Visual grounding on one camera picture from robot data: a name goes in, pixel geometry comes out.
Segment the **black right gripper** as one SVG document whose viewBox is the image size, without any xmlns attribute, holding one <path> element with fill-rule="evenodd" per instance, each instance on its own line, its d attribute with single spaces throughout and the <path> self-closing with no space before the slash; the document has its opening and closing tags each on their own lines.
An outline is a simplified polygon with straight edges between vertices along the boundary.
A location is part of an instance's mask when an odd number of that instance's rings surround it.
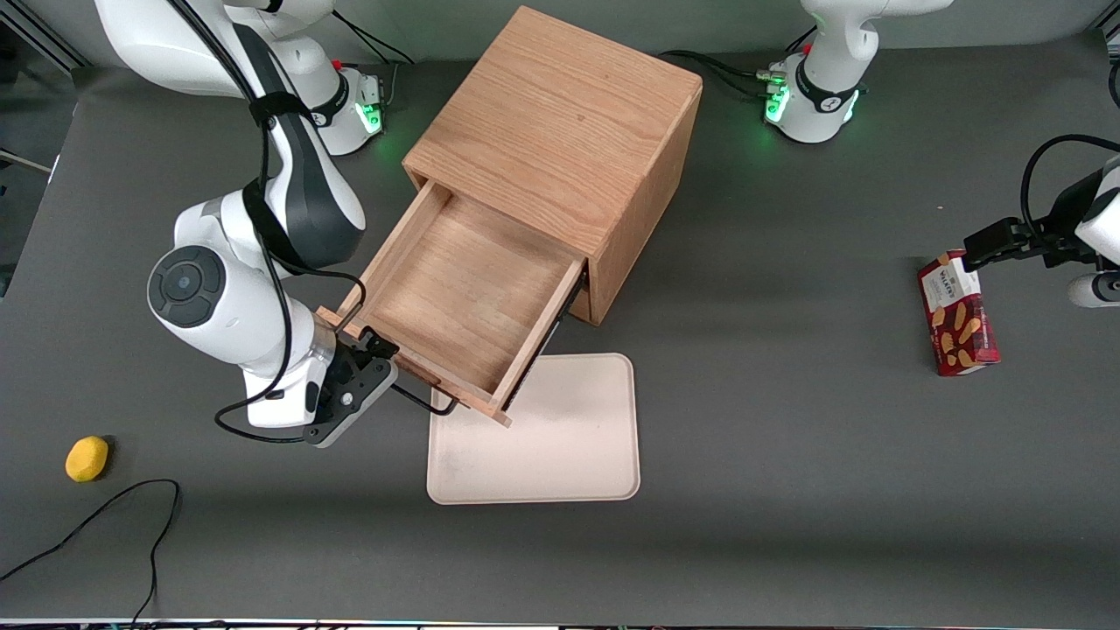
<svg viewBox="0 0 1120 630">
<path fill-rule="evenodd" d="M 367 331 L 366 339 L 356 339 L 353 344 L 343 339 L 335 340 L 332 364 L 325 371 L 312 420 L 344 420 L 360 414 L 365 395 L 364 367 L 372 356 L 392 360 L 399 354 L 395 343 L 382 339 L 376 331 Z"/>
</svg>

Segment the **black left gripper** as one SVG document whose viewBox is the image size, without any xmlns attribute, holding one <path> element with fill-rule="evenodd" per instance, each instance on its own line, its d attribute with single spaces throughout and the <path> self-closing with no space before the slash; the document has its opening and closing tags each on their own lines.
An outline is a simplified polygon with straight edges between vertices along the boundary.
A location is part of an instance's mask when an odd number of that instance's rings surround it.
<svg viewBox="0 0 1120 630">
<path fill-rule="evenodd" d="M 1040 254 L 1048 269 L 1065 263 L 1096 266 L 1095 249 L 1079 238 L 1075 230 L 1095 203 L 1101 180 L 1101 169 L 1091 172 L 1060 192 L 1048 215 L 1033 219 L 1029 210 L 1032 174 L 1024 174 L 1024 222 L 1021 219 L 997 220 L 964 238 L 964 270 L 976 272 L 984 266 L 1021 260 L 1030 254 Z"/>
</svg>

